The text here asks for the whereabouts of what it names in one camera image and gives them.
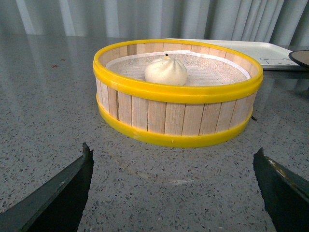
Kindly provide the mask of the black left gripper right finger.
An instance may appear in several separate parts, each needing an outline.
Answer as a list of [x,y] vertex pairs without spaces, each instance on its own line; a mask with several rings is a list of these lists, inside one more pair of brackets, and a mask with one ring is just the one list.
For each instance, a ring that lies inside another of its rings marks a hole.
[[263,148],[253,156],[253,169],[276,231],[307,232],[309,182],[265,156]]

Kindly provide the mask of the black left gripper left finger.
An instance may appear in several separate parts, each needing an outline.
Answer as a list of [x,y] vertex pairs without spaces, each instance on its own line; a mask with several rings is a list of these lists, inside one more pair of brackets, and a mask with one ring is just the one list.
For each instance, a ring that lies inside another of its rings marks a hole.
[[93,151],[83,154],[33,193],[0,215],[2,232],[76,232],[88,200]]

